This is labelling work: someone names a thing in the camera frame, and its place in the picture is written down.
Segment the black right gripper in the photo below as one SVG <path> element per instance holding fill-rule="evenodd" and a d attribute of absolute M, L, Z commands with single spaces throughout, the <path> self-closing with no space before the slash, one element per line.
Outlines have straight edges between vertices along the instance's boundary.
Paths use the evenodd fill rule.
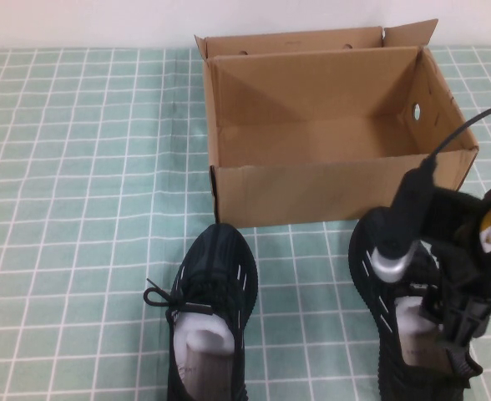
<path fill-rule="evenodd" d="M 441 342 L 451 353 L 466 354 L 472 339 L 485 334 L 491 318 L 491 271 L 456 277 L 443 269 L 441 291 L 427 288 L 421 317 L 443 330 Z"/>

